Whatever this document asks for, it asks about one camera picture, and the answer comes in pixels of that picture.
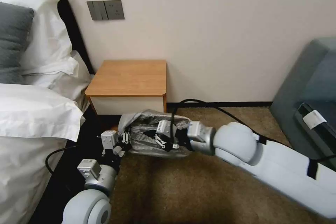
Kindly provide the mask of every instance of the wooden tabletop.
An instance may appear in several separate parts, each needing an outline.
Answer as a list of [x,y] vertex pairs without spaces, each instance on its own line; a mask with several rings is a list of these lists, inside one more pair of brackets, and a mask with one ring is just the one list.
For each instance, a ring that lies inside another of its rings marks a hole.
[[165,60],[104,61],[85,91],[96,97],[163,96],[167,91]]

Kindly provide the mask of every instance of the black cable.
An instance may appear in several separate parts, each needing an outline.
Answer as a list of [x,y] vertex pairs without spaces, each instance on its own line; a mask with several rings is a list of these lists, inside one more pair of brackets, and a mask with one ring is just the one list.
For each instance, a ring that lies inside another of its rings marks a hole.
[[51,153],[45,158],[45,163],[46,163],[45,166],[46,166],[46,168],[48,169],[48,171],[51,173],[51,175],[54,173],[54,171],[53,171],[53,170],[50,168],[50,166],[49,166],[49,163],[48,163],[49,158],[50,158],[52,155],[54,155],[54,154],[56,154],[56,153],[58,153],[58,152],[65,151],[65,150],[72,149],[72,148],[76,148],[76,147],[79,147],[79,145],[69,146],[69,147],[65,147],[65,148],[62,148],[62,149],[55,150],[55,151],[51,152]]
[[[191,102],[191,101],[192,101],[192,102],[197,102],[197,103],[206,103],[205,101],[197,100],[197,99],[185,99],[185,100],[180,101],[178,104],[186,103],[186,102]],[[174,107],[174,110],[173,110],[173,112],[172,112],[171,119],[170,119],[170,121],[171,121],[171,123],[170,123],[170,141],[171,141],[172,143],[174,142],[174,136],[173,136],[174,117],[175,117],[175,114],[177,113],[178,108],[179,108],[178,105]],[[224,110],[224,109],[222,109],[222,108],[219,108],[219,107],[212,107],[212,108],[217,109],[217,110],[223,112],[224,114],[226,114],[226,115],[230,116],[231,118],[235,119],[237,122],[239,122],[239,123],[245,125],[246,127],[249,127],[246,123],[244,123],[244,122],[241,121],[239,118],[237,118],[237,117],[235,117],[234,115],[232,115],[231,113],[227,112],[226,110]],[[259,134],[258,132],[256,132],[255,130],[253,130],[251,127],[249,127],[249,128],[252,130],[252,132],[253,132],[254,134],[259,135],[259,137],[262,137],[262,138],[264,138],[264,139],[266,139],[266,140],[268,140],[268,141],[272,141],[272,142],[276,142],[276,143],[279,143],[279,144],[284,145],[283,143],[281,143],[281,142],[279,142],[279,141],[277,141],[277,140],[275,140],[275,139],[268,138],[268,137],[266,137],[266,136],[264,136],[264,135]],[[322,161],[326,161],[326,160],[328,160],[328,159],[332,159],[332,158],[336,158],[336,155],[325,156],[325,157],[322,157],[322,158],[319,158],[319,159],[313,159],[313,160],[315,160],[316,162],[322,162]]]
[[[191,102],[191,101],[192,101],[192,102],[197,102],[197,103],[206,103],[205,101],[197,100],[197,99],[185,99],[185,100],[180,101],[179,104],[181,104],[181,103],[186,103],[186,102]],[[171,142],[174,142],[174,136],[173,136],[173,124],[174,124],[174,117],[175,117],[175,114],[177,113],[178,108],[179,108],[178,105],[175,106],[175,108],[174,108],[174,110],[173,110],[173,112],[172,112],[172,115],[171,115],[171,119],[170,119],[170,121],[171,121],[171,124],[170,124],[170,141],[171,141]],[[219,108],[219,107],[212,107],[212,108],[217,109],[217,110],[219,110],[220,112],[223,112],[224,114],[230,116],[231,118],[233,118],[233,119],[236,120],[237,122],[239,122],[239,123],[245,125],[246,127],[249,127],[249,126],[248,126],[246,123],[244,123],[242,120],[240,120],[239,118],[235,117],[234,115],[232,115],[231,113],[227,112],[226,110],[224,110],[224,109],[222,109],[222,108]],[[258,132],[256,132],[255,130],[253,130],[253,129],[251,129],[251,130],[252,130],[252,132],[253,132],[254,134],[263,136],[263,135],[259,134]],[[274,142],[278,142],[278,141],[276,141],[276,140],[274,140],[274,139],[270,139],[270,138],[267,138],[267,139],[268,139],[268,140],[271,140],[271,141],[274,141]]]
[[[56,154],[56,153],[58,153],[58,152],[65,151],[65,150],[72,149],[72,148],[76,148],[76,147],[79,147],[79,145],[69,146],[69,147],[65,147],[65,148],[62,148],[62,149],[55,150],[55,151],[51,152],[51,153],[45,158],[45,166],[46,166],[46,168],[48,169],[48,171],[51,173],[51,175],[54,174],[54,171],[53,171],[53,170],[50,168],[50,166],[49,166],[49,163],[48,163],[49,158],[50,158],[52,155],[54,155],[54,154]],[[57,178],[57,179],[59,180],[59,182],[60,182],[61,184],[64,184],[64,186],[66,187],[66,189],[67,189],[69,192],[71,192],[69,186],[65,183],[65,181],[62,181],[62,180],[59,179],[59,178]]]

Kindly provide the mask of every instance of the headboard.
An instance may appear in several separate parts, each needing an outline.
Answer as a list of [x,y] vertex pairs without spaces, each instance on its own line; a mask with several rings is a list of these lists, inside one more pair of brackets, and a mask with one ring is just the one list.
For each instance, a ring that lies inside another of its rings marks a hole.
[[65,23],[72,44],[72,49],[79,52],[80,56],[82,57],[84,63],[87,66],[87,69],[89,70],[89,73],[94,74],[93,67],[88,56],[88,52],[86,50],[81,32],[79,30],[75,15],[72,12],[69,1],[60,0],[57,4],[57,10],[61,19]]

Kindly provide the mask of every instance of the transparent plastic bag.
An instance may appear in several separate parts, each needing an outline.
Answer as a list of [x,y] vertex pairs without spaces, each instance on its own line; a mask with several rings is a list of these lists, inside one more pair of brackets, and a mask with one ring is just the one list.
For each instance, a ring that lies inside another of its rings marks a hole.
[[[121,116],[118,126],[118,136],[122,137],[125,131],[131,136],[131,153],[157,156],[164,158],[183,158],[190,154],[187,148],[180,146],[167,152],[154,140],[154,134],[161,120],[170,121],[171,114],[160,113],[154,110],[145,110],[139,113],[124,114]],[[175,116],[174,124],[177,129],[188,128],[190,119],[183,116]]]

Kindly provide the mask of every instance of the black bed frame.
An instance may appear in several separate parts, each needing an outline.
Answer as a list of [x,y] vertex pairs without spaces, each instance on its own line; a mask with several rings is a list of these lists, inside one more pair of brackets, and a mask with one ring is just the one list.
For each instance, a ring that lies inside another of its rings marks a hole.
[[[58,13],[64,21],[71,40],[72,49],[79,52],[89,73],[94,74],[81,32],[75,15],[68,0],[60,0],[57,5]],[[29,223],[61,224],[63,210],[67,202],[83,189],[84,178],[77,170],[82,159],[98,159],[101,156],[103,145],[97,135],[103,131],[97,116],[89,107],[85,113],[85,123],[82,125],[77,143],[67,142],[67,146],[79,145],[64,151],[60,161],[51,176],[47,188],[31,217]]]

